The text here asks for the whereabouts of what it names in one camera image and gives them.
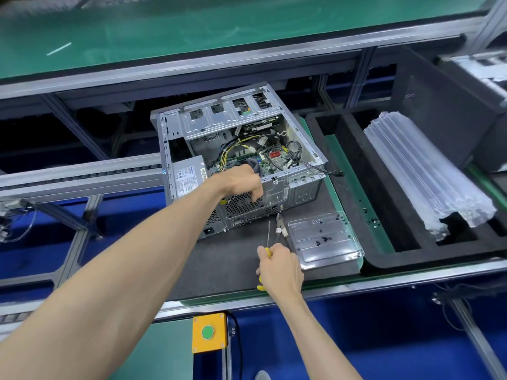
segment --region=green conveyor belt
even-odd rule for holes
[[[487,1],[141,0],[0,18],[0,78],[474,12]]]

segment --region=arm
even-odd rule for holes
[[[262,283],[280,307],[310,379],[362,380],[303,300],[304,276],[297,256],[282,244],[273,245],[270,251],[273,252],[271,258],[263,247],[257,249]]]
[[[0,344],[4,379],[105,379],[153,321],[219,200],[262,194],[242,165],[149,217],[81,268]]]

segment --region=label sticker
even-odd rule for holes
[[[178,169],[176,176],[176,194],[181,197],[197,188],[194,166]]]
[[[201,176],[202,176],[202,181],[208,179],[208,175],[206,174],[206,168],[201,168]]]

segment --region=power supply label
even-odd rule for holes
[[[176,194],[178,197],[197,188],[194,166],[178,169],[176,171]]]

